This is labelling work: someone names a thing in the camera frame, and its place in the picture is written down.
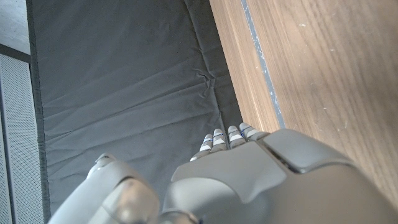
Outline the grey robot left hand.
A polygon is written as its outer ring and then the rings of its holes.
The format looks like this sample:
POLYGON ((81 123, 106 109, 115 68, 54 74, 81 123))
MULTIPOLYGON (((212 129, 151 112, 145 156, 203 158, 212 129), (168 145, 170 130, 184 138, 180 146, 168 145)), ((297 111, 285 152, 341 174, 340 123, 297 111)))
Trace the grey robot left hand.
POLYGON ((348 157, 292 129, 241 123, 205 136, 163 199, 104 153, 51 223, 396 223, 397 210, 348 157))

